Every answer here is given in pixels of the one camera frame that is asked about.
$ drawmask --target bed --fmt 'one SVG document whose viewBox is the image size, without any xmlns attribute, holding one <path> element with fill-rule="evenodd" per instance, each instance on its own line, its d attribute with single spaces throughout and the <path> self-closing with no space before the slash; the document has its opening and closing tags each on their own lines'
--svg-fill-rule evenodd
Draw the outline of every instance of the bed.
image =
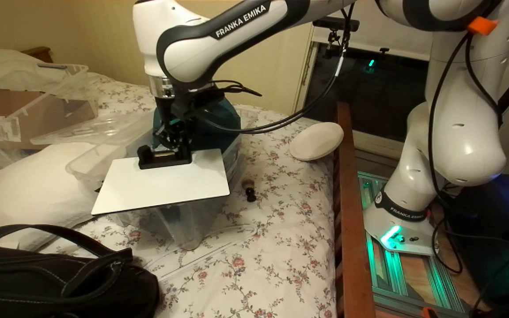
<svg viewBox="0 0 509 318">
<path fill-rule="evenodd" d="M 99 97 L 99 116 L 155 107 L 148 87 L 99 74 L 91 74 L 90 79 L 91 89 Z M 283 117 L 256 107 L 236 107 L 255 111 L 257 125 Z M 351 185 L 345 179 L 334 185 L 332 155 L 304 163 L 289 154 L 289 141 L 313 123 L 301 119 L 273 133 L 243 138 L 241 151 L 247 161 L 244 178 L 254 181 L 257 201 L 248 203 L 240 187 L 233 189 L 212 232 L 193 251 L 179 249 L 161 231 L 120 226 L 114 215 L 97 217 L 75 229 L 115 250 L 133 249 L 136 261 L 158 276 L 163 298 L 159 318 L 332 318 L 338 314 L 355 316 L 350 314 L 352 310 L 361 313 L 359 317 L 367 317 L 366 310 L 354 307 L 365 304 L 366 291 L 351 288 L 344 300 L 338 296 L 344 294 L 340 288 L 348 290 L 353 278 L 360 276 L 366 283 L 370 275 L 359 274 L 364 268 L 355 269 L 354 274 L 338 275 L 337 280 L 335 275 L 335 246 L 341 245 L 335 243 L 339 236 L 334 235 L 333 210 L 341 216 L 339 211 L 353 206 L 348 205 L 351 197 L 337 195 L 334 200 L 333 193 L 334 189 L 339 193 L 339 189 L 344 191 Z M 347 142 L 352 145 L 352 138 L 346 138 L 344 144 Z M 338 155 L 347 154 L 341 150 Z M 338 174 L 353 168 L 337 164 Z M 127 213 L 133 218 L 152 217 L 147 212 Z M 340 222 L 352 222 L 345 216 L 337 220 L 338 230 L 345 228 L 339 227 Z M 352 244 L 343 245 L 343 259 L 365 257 L 353 254 L 349 245 Z M 63 239 L 49 243 L 41 252 L 89 256 Z M 350 268 L 352 262 L 343 264 Z M 343 284 L 336 291 L 338 278 Z"/>
</svg>

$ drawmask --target blue light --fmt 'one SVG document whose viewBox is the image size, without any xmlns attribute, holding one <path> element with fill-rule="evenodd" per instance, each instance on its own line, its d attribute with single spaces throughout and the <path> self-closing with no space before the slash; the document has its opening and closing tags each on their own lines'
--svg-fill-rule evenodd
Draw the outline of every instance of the blue light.
<svg viewBox="0 0 509 318">
<path fill-rule="evenodd" d="M 387 244 L 388 239 L 390 237 L 393 237 L 394 234 L 400 232 L 400 229 L 402 229 L 402 227 L 400 227 L 399 225 L 392 226 L 392 228 L 388 230 L 388 232 L 386 232 L 386 234 L 384 234 L 382 238 L 380 238 L 380 242 Z"/>
</svg>

